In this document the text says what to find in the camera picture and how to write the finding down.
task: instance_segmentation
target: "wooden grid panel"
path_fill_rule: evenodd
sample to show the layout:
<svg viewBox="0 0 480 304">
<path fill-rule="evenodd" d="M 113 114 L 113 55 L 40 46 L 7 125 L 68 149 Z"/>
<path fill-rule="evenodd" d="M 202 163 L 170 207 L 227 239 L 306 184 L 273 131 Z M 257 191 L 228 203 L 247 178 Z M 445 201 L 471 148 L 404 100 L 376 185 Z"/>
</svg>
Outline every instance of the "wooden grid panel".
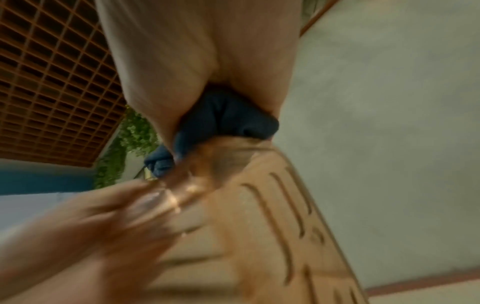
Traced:
<svg viewBox="0 0 480 304">
<path fill-rule="evenodd" d="M 125 107 L 93 0 L 1 0 L 0 158 L 91 167 Z"/>
</svg>

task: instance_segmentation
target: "person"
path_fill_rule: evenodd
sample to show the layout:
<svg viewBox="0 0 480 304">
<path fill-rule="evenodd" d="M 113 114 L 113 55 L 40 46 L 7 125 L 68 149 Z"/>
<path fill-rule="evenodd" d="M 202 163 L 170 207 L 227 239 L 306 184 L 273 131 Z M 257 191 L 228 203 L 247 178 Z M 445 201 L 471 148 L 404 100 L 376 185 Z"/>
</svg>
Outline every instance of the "person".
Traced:
<svg viewBox="0 0 480 304">
<path fill-rule="evenodd" d="M 299 41 L 300 0 L 96 0 L 96 6 L 126 101 L 169 149 L 180 118 L 207 84 L 228 86 L 279 117 Z M 0 247 L 0 301 L 101 303 L 98 257 L 78 271 L 63 269 L 100 242 L 115 211 L 146 187 L 135 180 L 82 193 L 25 225 Z"/>
</svg>

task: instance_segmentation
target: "blue trim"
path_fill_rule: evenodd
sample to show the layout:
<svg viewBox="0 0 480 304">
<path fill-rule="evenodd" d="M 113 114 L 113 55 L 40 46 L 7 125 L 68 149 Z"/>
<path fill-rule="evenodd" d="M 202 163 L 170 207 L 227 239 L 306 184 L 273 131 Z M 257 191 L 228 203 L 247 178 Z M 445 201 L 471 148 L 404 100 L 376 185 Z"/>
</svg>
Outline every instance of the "blue trim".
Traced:
<svg viewBox="0 0 480 304">
<path fill-rule="evenodd" d="M 0 170 L 0 195 L 92 190 L 92 175 L 28 173 Z"/>
</svg>

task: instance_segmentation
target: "foliage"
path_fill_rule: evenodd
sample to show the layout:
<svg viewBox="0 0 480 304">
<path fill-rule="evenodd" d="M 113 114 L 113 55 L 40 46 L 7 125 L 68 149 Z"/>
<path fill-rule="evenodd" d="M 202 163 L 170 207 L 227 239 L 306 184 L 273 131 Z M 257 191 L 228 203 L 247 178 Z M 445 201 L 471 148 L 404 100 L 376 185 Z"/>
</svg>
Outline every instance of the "foliage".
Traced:
<svg viewBox="0 0 480 304">
<path fill-rule="evenodd" d="M 147 156 L 159 145 L 157 134 L 150 123 L 127 107 L 117 137 L 112 141 L 105 155 L 98 160 L 95 189 L 115 184 L 124 169 L 128 152 Z"/>
<path fill-rule="evenodd" d="M 150 123 L 132 108 L 127 108 L 118 137 L 128 152 L 147 156 L 158 146 L 157 133 Z"/>
<path fill-rule="evenodd" d="M 116 137 L 105 155 L 98 160 L 94 181 L 95 189 L 111 186 L 120 178 L 125 169 L 127 150 L 121 144 L 121 139 Z"/>
</svg>

